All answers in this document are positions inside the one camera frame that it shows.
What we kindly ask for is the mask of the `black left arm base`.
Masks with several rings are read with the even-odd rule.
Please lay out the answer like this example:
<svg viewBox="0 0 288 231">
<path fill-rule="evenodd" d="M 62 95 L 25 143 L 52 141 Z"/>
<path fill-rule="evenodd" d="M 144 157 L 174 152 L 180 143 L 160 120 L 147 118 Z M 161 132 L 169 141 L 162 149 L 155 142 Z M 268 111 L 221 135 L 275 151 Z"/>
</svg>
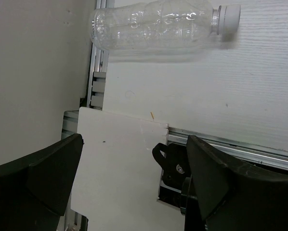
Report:
<svg viewBox="0 0 288 231">
<path fill-rule="evenodd" d="M 158 143 L 152 155 L 162 168 L 159 199 L 179 208 L 184 216 L 189 205 L 198 208 L 186 147 L 175 143 Z"/>
</svg>

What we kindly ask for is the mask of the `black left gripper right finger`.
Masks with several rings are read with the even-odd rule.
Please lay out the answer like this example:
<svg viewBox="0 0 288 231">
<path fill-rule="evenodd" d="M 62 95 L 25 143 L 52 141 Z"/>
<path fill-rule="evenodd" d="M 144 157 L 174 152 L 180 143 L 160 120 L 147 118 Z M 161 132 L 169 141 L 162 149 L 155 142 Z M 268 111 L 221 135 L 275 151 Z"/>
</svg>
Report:
<svg viewBox="0 0 288 231">
<path fill-rule="evenodd" d="M 191 135 L 187 154 L 210 231 L 288 231 L 288 172 L 226 154 Z"/>
</svg>

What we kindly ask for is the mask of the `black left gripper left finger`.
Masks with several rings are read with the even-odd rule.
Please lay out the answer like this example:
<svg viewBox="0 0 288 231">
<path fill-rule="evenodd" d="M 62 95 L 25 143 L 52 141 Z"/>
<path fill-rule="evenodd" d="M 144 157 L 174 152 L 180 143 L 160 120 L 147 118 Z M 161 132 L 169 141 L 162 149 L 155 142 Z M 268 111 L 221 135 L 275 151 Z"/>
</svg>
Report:
<svg viewBox="0 0 288 231">
<path fill-rule="evenodd" d="M 73 134 L 0 165 L 0 231 L 54 231 L 65 214 L 83 148 Z"/>
</svg>

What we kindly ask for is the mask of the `clear plastic bottle white cap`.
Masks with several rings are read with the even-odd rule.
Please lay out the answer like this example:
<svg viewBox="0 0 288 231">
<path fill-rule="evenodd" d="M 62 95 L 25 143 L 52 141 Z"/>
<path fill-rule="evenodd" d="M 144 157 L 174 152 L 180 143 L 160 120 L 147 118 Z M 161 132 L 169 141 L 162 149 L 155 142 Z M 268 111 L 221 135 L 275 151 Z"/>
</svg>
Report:
<svg viewBox="0 0 288 231">
<path fill-rule="evenodd" d="M 90 37 L 104 51 L 195 47 L 211 34 L 235 34 L 241 6 L 207 0 L 157 0 L 92 12 Z"/>
</svg>

